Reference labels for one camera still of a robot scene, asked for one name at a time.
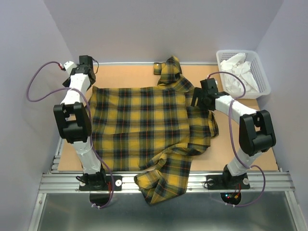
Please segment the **yellow plaid long sleeve shirt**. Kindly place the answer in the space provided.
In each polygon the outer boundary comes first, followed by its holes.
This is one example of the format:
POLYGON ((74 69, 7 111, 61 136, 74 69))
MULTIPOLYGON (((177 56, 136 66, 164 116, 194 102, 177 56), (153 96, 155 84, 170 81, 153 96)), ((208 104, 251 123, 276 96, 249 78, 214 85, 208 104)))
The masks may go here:
POLYGON ((183 195, 194 156, 219 134, 214 114, 192 106, 194 86, 177 57, 154 64, 155 87, 98 88, 90 98, 92 140, 112 171, 137 171, 146 203, 183 195))

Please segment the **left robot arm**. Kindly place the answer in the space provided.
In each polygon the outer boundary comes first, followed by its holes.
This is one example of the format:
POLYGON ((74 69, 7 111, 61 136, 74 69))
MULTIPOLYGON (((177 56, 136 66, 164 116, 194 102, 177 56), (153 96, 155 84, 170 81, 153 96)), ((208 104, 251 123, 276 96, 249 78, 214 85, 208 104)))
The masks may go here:
POLYGON ((57 128, 61 138, 71 144, 81 162, 82 176, 76 176, 81 191, 103 190, 107 186, 107 177, 102 164, 93 151, 91 143, 90 110, 85 94, 95 83, 94 59, 88 55, 79 56, 79 63, 68 61, 64 71, 68 79, 63 83, 67 93, 62 102, 53 107, 57 128))

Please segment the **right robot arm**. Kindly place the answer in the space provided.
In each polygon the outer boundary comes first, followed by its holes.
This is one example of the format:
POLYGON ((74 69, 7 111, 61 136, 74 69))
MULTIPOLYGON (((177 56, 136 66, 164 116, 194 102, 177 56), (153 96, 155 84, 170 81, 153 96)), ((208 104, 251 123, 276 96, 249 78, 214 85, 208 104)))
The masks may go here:
POLYGON ((206 178, 205 186, 209 190, 231 190, 237 186, 249 189, 247 171, 257 157, 276 144, 270 113, 249 108, 228 93, 219 92, 212 78, 202 80, 201 87, 194 89, 191 105, 220 111, 239 125, 239 150, 221 174, 206 178))

